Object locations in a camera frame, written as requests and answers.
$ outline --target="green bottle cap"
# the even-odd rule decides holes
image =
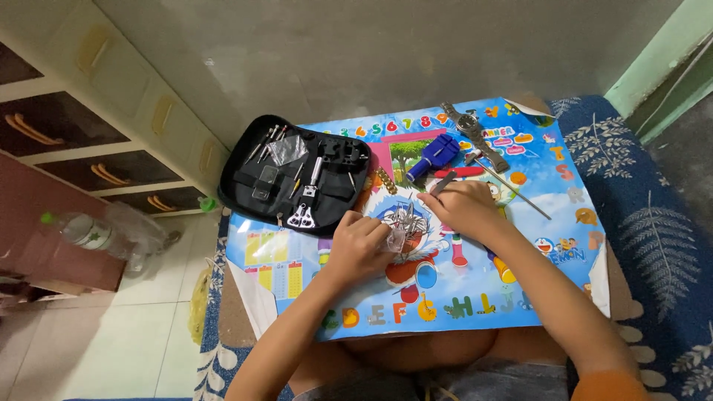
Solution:
[[[40,221],[45,224],[52,224],[54,222],[54,216],[49,212],[42,213]]]
[[[206,213],[215,209],[215,206],[217,206],[217,202],[215,201],[215,199],[211,198],[210,196],[206,198],[198,198],[198,200],[200,201],[200,210],[203,210]]]

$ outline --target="white tile floor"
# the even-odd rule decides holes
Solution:
[[[188,301],[220,214],[163,218],[181,241],[119,291],[34,304],[0,323],[0,401],[192,397],[199,347]]]

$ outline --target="yellow plastic bag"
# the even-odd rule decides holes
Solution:
[[[193,296],[190,297],[188,331],[190,337],[196,344],[200,345],[203,338],[203,321],[205,320],[205,308],[208,305],[208,289],[210,287],[210,276],[213,269],[209,264],[206,269],[198,275],[198,281],[193,288]]]

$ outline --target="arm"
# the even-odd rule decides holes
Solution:
[[[235,373],[226,401],[274,400],[312,343],[324,314],[339,295],[383,272],[393,258],[376,248],[390,227],[378,219],[347,212],[334,233],[329,261],[296,300],[270,325]]]
[[[427,193],[419,199],[443,222],[484,244],[508,265],[544,328],[569,355],[580,376],[619,370],[638,377],[636,362],[607,318],[514,225],[499,216],[485,183],[451,183],[438,199]]]

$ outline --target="watch tool case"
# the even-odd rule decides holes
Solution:
[[[276,166],[270,155],[258,162],[263,148],[271,142],[268,133],[275,126],[279,126],[280,131],[287,127],[284,138],[299,135],[307,152],[283,166]],[[248,160],[261,144],[259,151]],[[322,159],[322,166],[314,184],[316,192],[310,196],[313,188],[307,186],[318,158]],[[354,207],[369,172],[370,160],[371,149],[359,139],[293,126],[279,116],[260,116],[250,123],[230,153],[220,175],[218,198],[234,212],[253,220],[279,225],[278,215],[281,213],[284,228],[331,236],[342,216]],[[296,176],[302,163],[304,167]],[[290,198],[297,179],[299,187]],[[314,226],[300,226],[299,219],[290,223],[290,218],[298,211],[299,217],[311,214]]]

